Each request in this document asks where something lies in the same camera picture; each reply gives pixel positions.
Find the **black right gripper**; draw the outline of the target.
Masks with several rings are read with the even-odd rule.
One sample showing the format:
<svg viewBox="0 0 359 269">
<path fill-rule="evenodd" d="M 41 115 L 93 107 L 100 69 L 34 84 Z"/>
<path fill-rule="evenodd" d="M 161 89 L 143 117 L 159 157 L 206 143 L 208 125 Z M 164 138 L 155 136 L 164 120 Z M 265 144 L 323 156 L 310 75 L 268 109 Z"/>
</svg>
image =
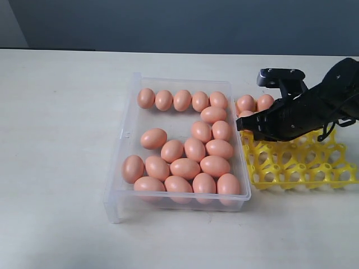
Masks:
<svg viewBox="0 0 359 269">
<path fill-rule="evenodd" d="M 358 61 L 336 63 L 316 86 L 294 99 L 277 99 L 262 114 L 236 120 L 238 131 L 254 132 L 256 141 L 290 141 L 329 123 L 347 127 L 358 121 Z"/>
</svg>

